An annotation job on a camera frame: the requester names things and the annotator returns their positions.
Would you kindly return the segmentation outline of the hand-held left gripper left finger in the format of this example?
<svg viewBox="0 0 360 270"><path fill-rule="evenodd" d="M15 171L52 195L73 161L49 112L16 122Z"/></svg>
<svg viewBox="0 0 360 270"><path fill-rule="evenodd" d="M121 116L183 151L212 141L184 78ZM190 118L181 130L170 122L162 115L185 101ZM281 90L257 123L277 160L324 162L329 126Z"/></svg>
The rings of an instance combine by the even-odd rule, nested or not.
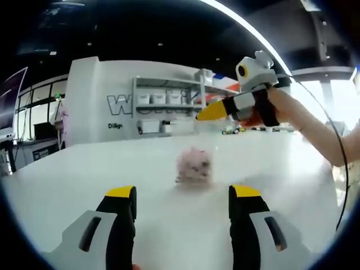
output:
<svg viewBox="0 0 360 270"><path fill-rule="evenodd" d="M62 233L52 251L54 269L132 269L137 190L108 191L96 210L85 211Z"/></svg>

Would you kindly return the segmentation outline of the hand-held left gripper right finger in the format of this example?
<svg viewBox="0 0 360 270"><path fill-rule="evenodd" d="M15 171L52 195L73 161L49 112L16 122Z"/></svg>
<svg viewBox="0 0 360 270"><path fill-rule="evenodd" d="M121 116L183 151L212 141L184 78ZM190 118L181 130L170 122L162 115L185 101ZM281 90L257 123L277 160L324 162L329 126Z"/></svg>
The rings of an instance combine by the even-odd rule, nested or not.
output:
<svg viewBox="0 0 360 270"><path fill-rule="evenodd" d="M308 269L312 253L300 231L271 211L260 192L232 184L228 193L234 269Z"/></svg>

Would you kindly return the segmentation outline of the person's right hand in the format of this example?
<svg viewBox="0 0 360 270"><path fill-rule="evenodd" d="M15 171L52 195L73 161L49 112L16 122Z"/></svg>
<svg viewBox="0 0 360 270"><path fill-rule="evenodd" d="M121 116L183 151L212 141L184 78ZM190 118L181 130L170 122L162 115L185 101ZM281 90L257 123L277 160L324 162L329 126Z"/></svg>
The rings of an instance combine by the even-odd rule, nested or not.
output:
<svg viewBox="0 0 360 270"><path fill-rule="evenodd" d="M286 92L278 88L270 88L268 99L276 111L276 119L279 123L288 123L295 129L300 130L298 113L300 111L299 102Z"/></svg>

